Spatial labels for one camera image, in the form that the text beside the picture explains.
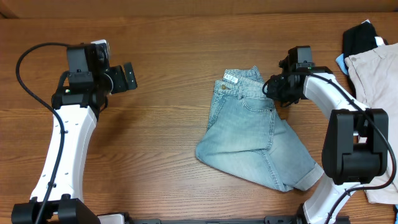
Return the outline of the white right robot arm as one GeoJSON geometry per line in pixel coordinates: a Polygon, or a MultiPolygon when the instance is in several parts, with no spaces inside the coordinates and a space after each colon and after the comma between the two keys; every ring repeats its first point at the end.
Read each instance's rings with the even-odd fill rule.
{"type": "Polygon", "coordinates": [[[268,98],[286,108],[300,100],[314,102],[328,118],[322,149],[324,173],[313,195],[296,215],[268,216],[265,223],[349,224],[340,210],[357,191],[372,190],[369,183],[383,175],[392,163],[392,184],[397,162],[388,141],[389,117],[383,109],[371,109],[351,96],[328,67],[312,60],[310,46],[290,49],[279,62],[282,73],[273,75],[262,87],[268,98]]]}

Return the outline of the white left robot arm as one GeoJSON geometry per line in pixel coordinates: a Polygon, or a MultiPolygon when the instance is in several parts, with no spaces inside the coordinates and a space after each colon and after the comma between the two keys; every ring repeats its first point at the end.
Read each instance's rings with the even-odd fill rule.
{"type": "Polygon", "coordinates": [[[35,45],[16,64],[21,87],[53,114],[52,137],[44,168],[27,203],[14,205],[13,223],[132,223],[126,212],[94,214],[83,200],[83,173],[91,135],[99,115],[108,107],[109,95],[135,90],[137,82],[130,62],[109,64],[109,44],[97,40],[89,44],[64,45],[68,70],[59,78],[51,102],[35,95],[22,81],[20,67],[35,45]]]}

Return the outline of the light blue denim shorts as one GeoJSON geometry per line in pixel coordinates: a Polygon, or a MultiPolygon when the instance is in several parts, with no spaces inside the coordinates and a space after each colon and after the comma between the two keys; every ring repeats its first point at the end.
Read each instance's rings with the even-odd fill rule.
{"type": "Polygon", "coordinates": [[[288,192],[306,191],[323,175],[295,131],[262,92],[257,67],[225,70],[215,81],[208,126],[195,149],[202,163],[288,192]]]}

